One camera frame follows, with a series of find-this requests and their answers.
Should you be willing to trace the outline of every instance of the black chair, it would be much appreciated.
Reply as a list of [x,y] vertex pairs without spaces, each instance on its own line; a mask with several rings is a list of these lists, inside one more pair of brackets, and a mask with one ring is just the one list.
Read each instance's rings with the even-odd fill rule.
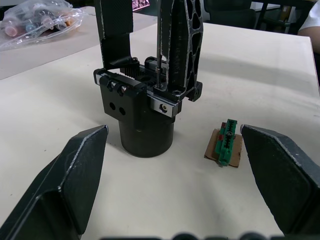
[[207,23],[254,29],[256,11],[250,9],[251,0],[204,0],[204,9],[210,14]]

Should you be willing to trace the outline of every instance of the table surface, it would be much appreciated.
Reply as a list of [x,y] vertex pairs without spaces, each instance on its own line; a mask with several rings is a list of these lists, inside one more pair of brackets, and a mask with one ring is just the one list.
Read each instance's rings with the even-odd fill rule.
[[[157,25],[131,34],[132,56],[156,55]],[[198,81],[164,154],[137,158],[104,114],[93,71],[95,46],[0,80],[0,225],[35,176],[78,132],[107,124],[99,189],[82,240],[158,236],[237,238],[280,235],[252,174],[245,146],[239,168],[205,159],[211,133],[228,118],[292,138],[320,164],[320,98],[309,38],[204,24]]]
[[[81,26],[62,38],[0,52],[0,80],[98,45],[95,8],[87,6],[82,9],[88,15],[84,16]],[[133,31],[138,31],[156,24],[157,17],[133,13],[133,23]]]

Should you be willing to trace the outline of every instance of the plastic bag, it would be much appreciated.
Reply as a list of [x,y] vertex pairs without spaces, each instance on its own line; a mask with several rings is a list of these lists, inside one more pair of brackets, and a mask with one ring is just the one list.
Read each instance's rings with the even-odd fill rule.
[[84,11],[64,0],[28,0],[4,13],[0,51],[45,43],[81,25]]

